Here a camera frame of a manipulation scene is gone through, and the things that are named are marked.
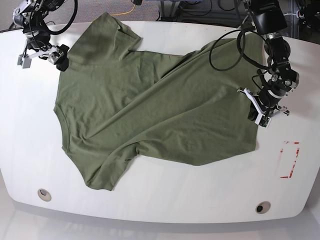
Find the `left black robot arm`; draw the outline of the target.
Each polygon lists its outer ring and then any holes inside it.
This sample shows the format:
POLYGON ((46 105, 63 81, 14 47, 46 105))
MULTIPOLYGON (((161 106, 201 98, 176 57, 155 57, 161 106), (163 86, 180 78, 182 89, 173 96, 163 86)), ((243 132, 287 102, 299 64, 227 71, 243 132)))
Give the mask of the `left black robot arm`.
POLYGON ((281 31, 288 25, 277 0, 244 0, 243 6, 252 25, 245 27, 239 11, 239 1, 233 2, 233 9, 237 16, 239 27, 236 49, 239 57, 231 66, 218 68, 212 60, 210 66, 218 72, 226 72, 234 68, 241 60, 257 68, 252 79, 259 78, 261 84, 258 91, 249 88, 238 88, 237 92, 244 94, 250 101, 248 119, 257 126, 268 128, 272 118, 279 114, 290 115, 290 110, 280 105, 280 101, 289 93, 297 89, 300 76, 292 69, 289 60, 291 48, 284 40, 281 31), (267 54, 266 65, 260 64, 245 54, 246 34, 252 33, 262 39, 264 51, 267 54))

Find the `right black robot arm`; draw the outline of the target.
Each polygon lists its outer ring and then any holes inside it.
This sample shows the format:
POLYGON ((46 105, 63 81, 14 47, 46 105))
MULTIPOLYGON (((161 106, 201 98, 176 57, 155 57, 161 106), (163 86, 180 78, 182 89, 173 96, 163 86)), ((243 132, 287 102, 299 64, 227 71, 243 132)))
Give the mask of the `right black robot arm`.
POLYGON ((50 30, 45 18, 50 12, 58 10, 65 2, 63 0, 24 0, 12 13, 12 23, 9 26, 21 27, 26 37, 23 52, 18 56, 17 64, 23 69, 31 66, 33 58, 49 61, 64 72, 69 67, 67 45, 52 45, 51 36, 64 33, 72 25, 78 12, 78 1, 74 0, 73 13, 62 29, 50 30))

